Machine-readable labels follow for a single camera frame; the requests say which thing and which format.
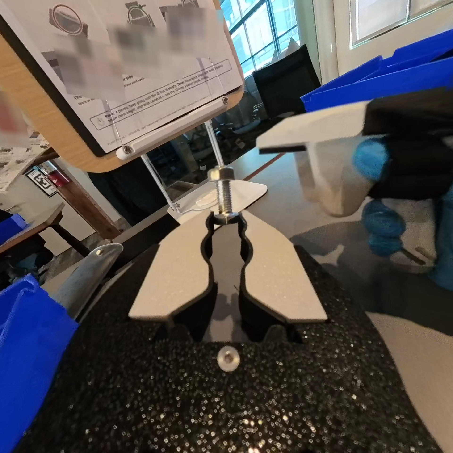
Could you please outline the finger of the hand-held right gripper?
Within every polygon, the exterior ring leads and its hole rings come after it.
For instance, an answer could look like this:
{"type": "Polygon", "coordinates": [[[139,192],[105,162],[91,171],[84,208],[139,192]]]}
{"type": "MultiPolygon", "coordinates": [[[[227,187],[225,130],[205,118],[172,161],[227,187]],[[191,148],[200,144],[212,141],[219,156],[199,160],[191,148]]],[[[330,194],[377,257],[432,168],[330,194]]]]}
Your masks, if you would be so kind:
{"type": "Polygon", "coordinates": [[[338,105],[322,110],[292,116],[283,120],[289,127],[352,127],[363,126],[369,101],[338,105]]]}
{"type": "Polygon", "coordinates": [[[291,153],[306,151],[309,145],[354,138],[364,128],[352,127],[302,127],[295,128],[283,124],[283,120],[256,139],[256,147],[260,154],[291,153]]]}

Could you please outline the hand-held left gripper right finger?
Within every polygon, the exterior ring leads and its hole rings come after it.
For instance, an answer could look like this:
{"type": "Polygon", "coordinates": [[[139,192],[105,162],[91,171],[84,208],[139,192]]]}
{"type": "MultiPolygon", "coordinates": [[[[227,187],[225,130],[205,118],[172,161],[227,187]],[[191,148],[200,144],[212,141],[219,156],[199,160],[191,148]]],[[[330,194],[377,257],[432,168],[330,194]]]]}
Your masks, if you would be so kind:
{"type": "Polygon", "coordinates": [[[292,242],[249,211],[241,212],[244,295],[275,319],[324,323],[327,314],[292,242]]]}

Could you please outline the blue plastic bin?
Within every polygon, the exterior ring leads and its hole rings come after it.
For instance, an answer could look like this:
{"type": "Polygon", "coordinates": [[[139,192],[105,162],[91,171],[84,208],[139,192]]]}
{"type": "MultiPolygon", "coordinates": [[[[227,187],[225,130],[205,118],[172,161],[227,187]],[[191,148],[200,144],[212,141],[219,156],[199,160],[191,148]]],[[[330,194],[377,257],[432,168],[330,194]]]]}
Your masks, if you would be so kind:
{"type": "Polygon", "coordinates": [[[1,452],[13,451],[34,420],[78,327],[31,274],[1,291],[1,452]]]}
{"type": "Polygon", "coordinates": [[[377,56],[301,97],[306,112],[376,98],[452,88],[453,30],[377,56]]]}

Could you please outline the silver hex bolt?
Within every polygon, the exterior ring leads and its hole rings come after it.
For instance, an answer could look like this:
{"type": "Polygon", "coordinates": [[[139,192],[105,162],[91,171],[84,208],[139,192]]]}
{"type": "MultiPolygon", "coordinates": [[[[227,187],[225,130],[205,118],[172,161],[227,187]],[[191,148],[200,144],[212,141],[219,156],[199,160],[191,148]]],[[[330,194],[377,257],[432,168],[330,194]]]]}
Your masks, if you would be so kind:
{"type": "Polygon", "coordinates": [[[238,223],[239,214],[233,211],[232,196],[231,196],[231,180],[218,180],[215,181],[217,200],[218,200],[218,214],[215,214],[215,222],[219,225],[231,225],[238,223]]]}

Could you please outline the silver hex nut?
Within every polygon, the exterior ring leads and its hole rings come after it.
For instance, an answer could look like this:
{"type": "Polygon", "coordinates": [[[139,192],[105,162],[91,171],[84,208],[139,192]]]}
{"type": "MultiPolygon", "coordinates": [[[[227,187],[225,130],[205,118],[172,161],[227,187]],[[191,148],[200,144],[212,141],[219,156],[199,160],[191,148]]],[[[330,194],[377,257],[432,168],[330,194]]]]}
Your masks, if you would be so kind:
{"type": "Polygon", "coordinates": [[[234,169],[230,166],[216,166],[207,172],[210,182],[235,180],[234,169]]]}

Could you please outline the person's right hand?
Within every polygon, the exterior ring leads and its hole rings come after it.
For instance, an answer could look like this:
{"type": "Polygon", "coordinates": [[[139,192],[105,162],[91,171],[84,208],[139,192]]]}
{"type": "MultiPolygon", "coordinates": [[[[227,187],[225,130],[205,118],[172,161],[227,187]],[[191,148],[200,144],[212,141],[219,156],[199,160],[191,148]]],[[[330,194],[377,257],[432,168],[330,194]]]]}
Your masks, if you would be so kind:
{"type": "Polygon", "coordinates": [[[452,291],[452,148],[435,138],[372,138],[357,146],[352,163],[373,183],[368,194],[372,201],[362,211],[362,222],[369,233],[369,248],[377,256],[402,251],[406,230],[402,215],[386,206],[384,199],[434,200],[436,259],[428,276],[452,291]]]}

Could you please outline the black mesh office chair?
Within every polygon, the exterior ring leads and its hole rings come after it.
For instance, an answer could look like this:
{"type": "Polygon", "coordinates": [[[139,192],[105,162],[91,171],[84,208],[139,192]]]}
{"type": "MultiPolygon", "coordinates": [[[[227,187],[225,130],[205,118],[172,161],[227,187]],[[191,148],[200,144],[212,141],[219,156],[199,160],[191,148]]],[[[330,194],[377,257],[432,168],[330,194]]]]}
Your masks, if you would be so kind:
{"type": "Polygon", "coordinates": [[[252,75],[269,118],[305,113],[302,96],[321,86],[306,44],[252,75]]]}

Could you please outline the cluster of grey office chairs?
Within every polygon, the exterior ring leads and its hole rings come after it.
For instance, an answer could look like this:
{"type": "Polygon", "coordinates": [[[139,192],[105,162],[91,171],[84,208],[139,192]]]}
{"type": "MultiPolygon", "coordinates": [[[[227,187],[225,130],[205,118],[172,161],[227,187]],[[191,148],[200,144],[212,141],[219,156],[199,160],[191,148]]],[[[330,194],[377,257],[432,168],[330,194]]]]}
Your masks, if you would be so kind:
{"type": "MultiPolygon", "coordinates": [[[[211,125],[225,163],[230,163],[246,152],[246,135],[260,124],[253,113],[243,115],[235,107],[211,120],[211,125]]],[[[205,125],[197,126],[183,134],[189,149],[198,163],[215,160],[214,150],[205,125]]]]}

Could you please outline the window with white blind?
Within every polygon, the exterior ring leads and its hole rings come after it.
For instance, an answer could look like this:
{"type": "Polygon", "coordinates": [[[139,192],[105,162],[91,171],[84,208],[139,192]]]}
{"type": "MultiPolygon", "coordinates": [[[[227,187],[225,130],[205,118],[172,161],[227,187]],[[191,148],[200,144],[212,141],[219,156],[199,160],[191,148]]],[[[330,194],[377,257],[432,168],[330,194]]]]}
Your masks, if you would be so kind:
{"type": "Polygon", "coordinates": [[[451,0],[350,0],[350,48],[452,4],[451,0]]]}

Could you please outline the dark framed window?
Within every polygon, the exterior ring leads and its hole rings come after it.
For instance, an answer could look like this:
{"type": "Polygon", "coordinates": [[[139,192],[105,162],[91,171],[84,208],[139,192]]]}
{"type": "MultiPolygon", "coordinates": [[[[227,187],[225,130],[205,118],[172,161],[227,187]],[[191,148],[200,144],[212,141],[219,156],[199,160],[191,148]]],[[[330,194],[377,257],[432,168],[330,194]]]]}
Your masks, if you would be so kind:
{"type": "Polygon", "coordinates": [[[301,45],[293,0],[222,0],[245,78],[301,45]]]}

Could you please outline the red fire extinguisher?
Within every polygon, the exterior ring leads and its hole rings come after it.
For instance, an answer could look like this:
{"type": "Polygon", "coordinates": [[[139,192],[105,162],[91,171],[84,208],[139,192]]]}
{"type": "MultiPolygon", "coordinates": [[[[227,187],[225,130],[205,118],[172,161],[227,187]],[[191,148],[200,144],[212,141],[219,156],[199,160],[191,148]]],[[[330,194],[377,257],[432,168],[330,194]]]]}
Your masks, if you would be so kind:
{"type": "Polygon", "coordinates": [[[54,169],[47,174],[49,181],[56,187],[64,187],[67,184],[70,184],[71,179],[59,169],[54,169]]]}

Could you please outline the printed instruction sheet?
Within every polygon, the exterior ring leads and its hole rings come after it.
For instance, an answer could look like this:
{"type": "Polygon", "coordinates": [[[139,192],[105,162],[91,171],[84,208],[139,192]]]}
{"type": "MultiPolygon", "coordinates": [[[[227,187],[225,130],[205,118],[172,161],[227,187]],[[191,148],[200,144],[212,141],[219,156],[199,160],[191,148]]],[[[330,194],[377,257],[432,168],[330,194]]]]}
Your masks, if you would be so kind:
{"type": "Polygon", "coordinates": [[[243,87],[220,1],[1,1],[1,16],[106,155],[243,87]]]}

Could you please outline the small blue bin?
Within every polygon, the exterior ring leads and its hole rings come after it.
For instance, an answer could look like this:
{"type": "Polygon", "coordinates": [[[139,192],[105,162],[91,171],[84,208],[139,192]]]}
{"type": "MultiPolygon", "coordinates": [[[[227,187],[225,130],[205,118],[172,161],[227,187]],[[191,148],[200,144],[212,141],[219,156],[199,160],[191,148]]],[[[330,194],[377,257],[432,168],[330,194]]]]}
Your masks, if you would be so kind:
{"type": "Polygon", "coordinates": [[[21,233],[28,226],[28,223],[20,214],[10,215],[0,222],[1,242],[5,242],[13,236],[21,233]]]}

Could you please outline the black backing board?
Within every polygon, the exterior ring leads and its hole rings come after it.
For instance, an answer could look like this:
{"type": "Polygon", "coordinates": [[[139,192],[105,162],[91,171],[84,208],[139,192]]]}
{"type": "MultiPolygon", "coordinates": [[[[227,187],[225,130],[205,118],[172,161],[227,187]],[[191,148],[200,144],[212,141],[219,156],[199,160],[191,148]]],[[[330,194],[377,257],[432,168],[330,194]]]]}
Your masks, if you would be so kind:
{"type": "Polygon", "coordinates": [[[106,152],[2,16],[0,17],[0,33],[94,156],[104,157],[106,152]]]}

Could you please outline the brown wooden post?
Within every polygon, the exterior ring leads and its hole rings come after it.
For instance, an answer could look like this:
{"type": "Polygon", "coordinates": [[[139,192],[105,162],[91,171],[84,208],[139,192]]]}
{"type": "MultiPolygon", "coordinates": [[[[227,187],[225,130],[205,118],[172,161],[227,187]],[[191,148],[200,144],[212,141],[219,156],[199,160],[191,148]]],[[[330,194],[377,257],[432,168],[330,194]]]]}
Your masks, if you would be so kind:
{"type": "MultiPolygon", "coordinates": [[[[54,169],[65,171],[55,163],[59,155],[50,147],[38,159],[37,163],[43,167],[47,175],[54,169]]],[[[72,176],[68,176],[71,183],[64,187],[56,188],[60,196],[77,212],[103,239],[113,240],[121,231],[107,216],[91,195],[72,176]]]]}

